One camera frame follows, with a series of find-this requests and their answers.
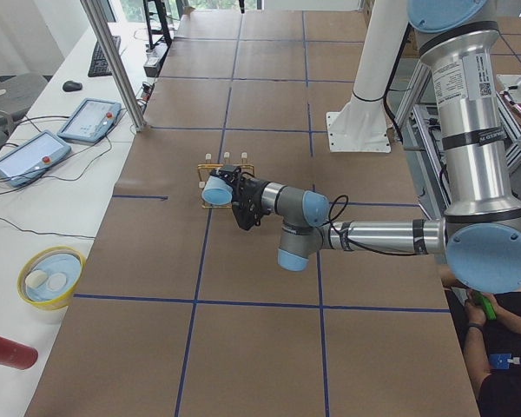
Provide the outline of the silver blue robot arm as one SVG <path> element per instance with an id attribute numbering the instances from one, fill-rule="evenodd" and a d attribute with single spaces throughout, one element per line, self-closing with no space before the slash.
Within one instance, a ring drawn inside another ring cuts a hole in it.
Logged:
<path id="1" fill-rule="evenodd" d="M 432 73 L 438 105 L 451 191 L 441 219 L 336 222 L 325 196 L 261 180 L 233 165 L 212 170 L 203 200 L 230 206 L 245 230 L 265 215 L 279 215 L 278 263 L 291 271 L 303 270 L 322 249 L 442 254 L 469 288 L 519 290 L 521 201 L 511 192 L 492 78 L 490 52 L 499 36 L 493 1 L 376 2 L 351 100 L 328 117 L 331 150 L 356 152 L 383 142 L 385 123 L 377 112 L 408 28 Z"/>

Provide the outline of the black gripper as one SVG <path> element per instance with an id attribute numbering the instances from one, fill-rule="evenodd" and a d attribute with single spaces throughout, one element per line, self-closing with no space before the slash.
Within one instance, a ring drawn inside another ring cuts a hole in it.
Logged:
<path id="1" fill-rule="evenodd" d="M 262 208 L 262 193 L 267 181 L 250 175 L 240 175 L 239 169 L 212 169 L 210 177 L 219 178 L 224 182 L 235 182 L 232 198 L 232 213 L 239 228 L 249 230 L 261 224 L 261 218 L 267 213 Z"/>

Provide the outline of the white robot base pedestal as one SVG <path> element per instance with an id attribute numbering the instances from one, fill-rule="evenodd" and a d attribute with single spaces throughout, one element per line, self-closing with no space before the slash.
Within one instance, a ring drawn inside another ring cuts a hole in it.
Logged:
<path id="1" fill-rule="evenodd" d="M 388 153 L 384 96 L 400 39 L 388 12 L 403 12 L 394 1 L 376 1 L 366 33 L 357 76 L 348 103 L 326 114 L 329 149 L 334 152 Z"/>

